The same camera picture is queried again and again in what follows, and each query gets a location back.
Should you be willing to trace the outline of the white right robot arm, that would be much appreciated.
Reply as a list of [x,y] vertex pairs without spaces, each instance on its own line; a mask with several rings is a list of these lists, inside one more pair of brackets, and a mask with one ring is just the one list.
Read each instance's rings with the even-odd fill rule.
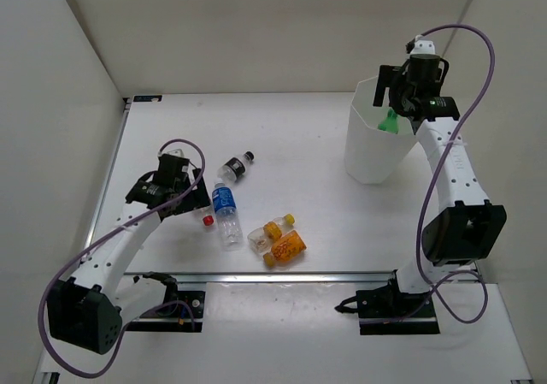
[[439,288],[458,275],[477,278],[467,266],[489,255],[507,213],[482,189],[468,158],[460,130],[465,121],[452,97],[440,94],[449,63],[431,53],[414,53],[400,67],[383,65],[373,105],[387,101],[409,120],[426,153],[432,179],[422,211],[438,196],[438,214],[419,215],[414,261],[395,270],[386,286],[356,297],[367,325],[394,324],[417,316]]

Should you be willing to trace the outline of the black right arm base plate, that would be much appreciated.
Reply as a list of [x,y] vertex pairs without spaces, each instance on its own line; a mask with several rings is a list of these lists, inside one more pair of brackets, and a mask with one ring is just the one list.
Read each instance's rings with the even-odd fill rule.
[[357,315],[361,336],[440,334],[428,293],[400,293],[388,286],[358,290],[334,309],[340,314]]

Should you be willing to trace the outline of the red label coke bottle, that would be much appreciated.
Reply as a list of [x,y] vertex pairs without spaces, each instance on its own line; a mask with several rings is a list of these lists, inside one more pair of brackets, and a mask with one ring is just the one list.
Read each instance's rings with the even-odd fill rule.
[[211,206],[193,210],[192,215],[197,222],[203,224],[204,231],[209,232],[214,229],[215,215]]

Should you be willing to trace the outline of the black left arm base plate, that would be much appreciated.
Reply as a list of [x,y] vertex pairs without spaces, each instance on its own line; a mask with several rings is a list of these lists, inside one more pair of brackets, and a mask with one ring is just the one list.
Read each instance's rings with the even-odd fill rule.
[[130,332],[161,333],[201,333],[205,310],[205,285],[192,287],[178,281],[174,276],[149,272],[134,275],[133,282],[154,281],[166,288],[163,303],[177,301],[177,304],[164,305],[159,310],[149,310],[141,317],[131,321],[126,330]]

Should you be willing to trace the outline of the black label clear bottle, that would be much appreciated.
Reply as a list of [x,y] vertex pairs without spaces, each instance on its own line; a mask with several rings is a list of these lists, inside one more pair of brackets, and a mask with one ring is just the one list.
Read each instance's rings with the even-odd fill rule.
[[231,157],[217,170],[217,177],[224,183],[235,183],[240,180],[254,162],[255,155],[251,151]]

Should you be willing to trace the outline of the green plastic soda bottle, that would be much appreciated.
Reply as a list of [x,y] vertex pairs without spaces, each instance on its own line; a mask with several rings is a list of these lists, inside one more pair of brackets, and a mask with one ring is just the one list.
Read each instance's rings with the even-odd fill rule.
[[398,134],[397,112],[393,109],[388,109],[385,119],[378,124],[377,129],[387,133]]

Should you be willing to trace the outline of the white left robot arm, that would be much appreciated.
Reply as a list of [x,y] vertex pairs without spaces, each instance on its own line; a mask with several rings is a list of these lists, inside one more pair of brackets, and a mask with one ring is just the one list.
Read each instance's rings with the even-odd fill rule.
[[178,309],[171,275],[150,271],[121,285],[128,266],[165,219],[210,206],[200,168],[191,168],[181,150],[162,153],[158,160],[157,170],[141,176],[126,195],[117,234],[48,293],[52,338],[105,354],[133,319],[151,309],[161,316]]

